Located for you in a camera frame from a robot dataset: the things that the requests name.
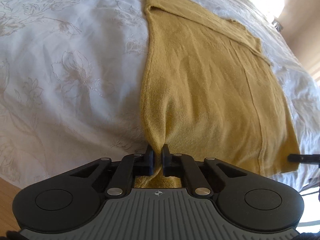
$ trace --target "silver rivet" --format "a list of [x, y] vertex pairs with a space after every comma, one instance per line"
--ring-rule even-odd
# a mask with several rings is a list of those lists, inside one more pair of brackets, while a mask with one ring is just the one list
[[199, 187], [196, 189], [196, 193], [200, 196], [209, 195], [211, 193], [211, 190], [209, 190], [206, 187]]
[[118, 188], [118, 187], [112, 187], [110, 189], [107, 190], [107, 193], [111, 196], [118, 196], [120, 194], [122, 194], [122, 189]]

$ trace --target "white bedsheet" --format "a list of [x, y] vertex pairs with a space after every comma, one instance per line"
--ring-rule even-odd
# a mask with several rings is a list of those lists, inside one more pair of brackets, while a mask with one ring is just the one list
[[[320, 153], [320, 92], [248, 0], [193, 0], [262, 39], [303, 154]], [[0, 176], [25, 187], [144, 151], [145, 0], [0, 0]], [[317, 166], [274, 178], [300, 189]]]

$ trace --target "gray ribbed grip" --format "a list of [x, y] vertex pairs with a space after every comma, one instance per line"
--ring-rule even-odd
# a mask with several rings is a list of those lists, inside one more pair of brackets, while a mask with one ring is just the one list
[[290, 240], [298, 235], [294, 229], [247, 232], [222, 218], [210, 200], [194, 198], [184, 188], [159, 191], [134, 188], [124, 198], [108, 200], [91, 222], [67, 233], [24, 229], [21, 234], [30, 240]]

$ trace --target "round circular button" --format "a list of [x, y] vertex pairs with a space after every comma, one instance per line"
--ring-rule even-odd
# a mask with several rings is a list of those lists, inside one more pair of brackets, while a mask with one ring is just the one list
[[44, 210], [54, 211], [67, 207], [72, 199], [72, 195], [66, 190], [50, 189], [36, 197], [36, 204]]
[[111, 196], [118, 196], [122, 194], [122, 189], [118, 188], [118, 187], [112, 187], [110, 189], [107, 190], [107, 193]]
[[196, 194], [198, 194], [200, 196], [206, 196], [211, 193], [211, 190], [206, 187], [199, 187], [195, 190], [195, 192], [196, 192]]
[[246, 203], [259, 210], [272, 210], [280, 206], [282, 199], [280, 195], [268, 189], [254, 189], [244, 196]]

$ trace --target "floral pattern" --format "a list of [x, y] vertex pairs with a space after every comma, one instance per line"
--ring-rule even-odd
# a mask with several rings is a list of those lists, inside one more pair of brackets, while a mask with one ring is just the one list
[[60, 19], [47, 17], [46, 11], [62, 11], [67, 7], [78, 4], [79, 0], [36, 0], [34, 3], [24, 3], [21, 5], [23, 14], [26, 18], [17, 17], [13, 7], [18, 1], [4, 0], [0, 2], [0, 37], [9, 36], [12, 33], [24, 28], [31, 23], [47, 23], [48, 21], [56, 25], [52, 32], [58, 31], [60, 34], [66, 34], [71, 37], [79, 34], [81, 31], [70, 22]]
[[125, 54], [135, 53], [137, 56], [140, 56], [143, 54], [148, 55], [148, 48], [146, 46], [145, 41], [139, 40], [137, 36], [141, 36], [141, 34], [131, 35], [131, 37], [128, 39], [127, 43], [125, 44], [124, 53]]
[[0, 62], [0, 96], [3, 96], [9, 83], [9, 67], [7, 59]]
[[52, 64], [53, 73], [63, 85], [61, 88], [65, 96], [81, 97], [84, 90], [93, 90], [101, 97], [107, 96], [114, 91], [110, 82], [102, 83], [101, 79], [92, 77], [92, 66], [88, 59], [79, 51], [64, 52], [61, 62]]
[[6, 174], [8, 179], [16, 181], [20, 178], [14, 154], [17, 149], [11, 139], [0, 136], [0, 173]]
[[29, 109], [33, 107], [38, 107], [42, 105], [41, 93], [43, 89], [38, 86], [38, 80], [35, 79], [32, 81], [31, 78], [28, 78], [28, 82], [24, 83], [23, 91], [27, 95], [26, 106]]

